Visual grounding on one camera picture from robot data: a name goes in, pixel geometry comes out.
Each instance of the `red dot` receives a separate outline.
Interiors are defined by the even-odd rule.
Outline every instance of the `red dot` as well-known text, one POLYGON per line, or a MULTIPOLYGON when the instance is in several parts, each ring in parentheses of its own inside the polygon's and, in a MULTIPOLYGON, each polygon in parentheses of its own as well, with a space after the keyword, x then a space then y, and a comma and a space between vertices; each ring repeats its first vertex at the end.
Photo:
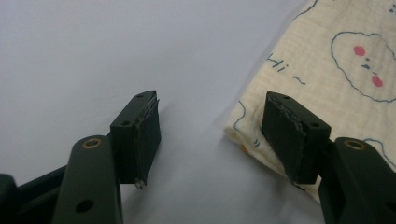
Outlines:
POLYGON ((353 50, 355 51, 355 54, 358 56, 364 56, 364 54, 366 54, 366 51, 364 50, 363 46, 355 46, 353 50))

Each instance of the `screw hole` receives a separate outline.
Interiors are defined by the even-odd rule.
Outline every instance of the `screw hole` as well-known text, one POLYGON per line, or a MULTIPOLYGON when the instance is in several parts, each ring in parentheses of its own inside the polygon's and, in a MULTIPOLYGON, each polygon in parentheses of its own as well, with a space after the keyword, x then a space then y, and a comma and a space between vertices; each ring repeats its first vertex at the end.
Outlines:
POLYGON ((93 208, 93 200, 85 200, 76 206, 77 213, 86 213, 93 208))
POLYGON ((82 144, 82 147, 85 149, 91 149, 91 148, 99 147, 101 144, 102 144, 102 140, 100 140, 99 138, 91 138, 85 141, 82 144))
POLYGON ((388 208, 390 211, 396 213, 396 203, 387 202, 387 203, 385 203, 385 205, 387 206, 387 208, 388 208))
POLYGON ((346 145, 347 147, 356 149, 356 150, 364 150, 366 149, 366 145, 364 145, 361 142, 355 141, 355 140, 351 140, 351 139, 347 139, 344 142, 344 145, 346 145))
POLYGON ((131 121, 129 121, 129 120, 125 120, 125 121, 123 121, 123 122, 121 123, 122 126, 128 126, 128 125, 130 125, 130 124, 131 124, 131 121))

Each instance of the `beige cloth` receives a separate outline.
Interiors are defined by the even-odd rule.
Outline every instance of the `beige cloth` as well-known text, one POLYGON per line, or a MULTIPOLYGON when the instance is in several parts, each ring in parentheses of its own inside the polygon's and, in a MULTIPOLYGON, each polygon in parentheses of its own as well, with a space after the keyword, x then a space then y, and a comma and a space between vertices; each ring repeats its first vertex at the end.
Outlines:
MULTIPOLYGON (((310 1, 236 104, 225 127, 227 136, 285 175, 260 130, 265 94, 275 91, 331 125, 332 140, 364 140, 396 171, 395 4, 310 1)), ((302 188, 318 200, 318 183, 302 188)))

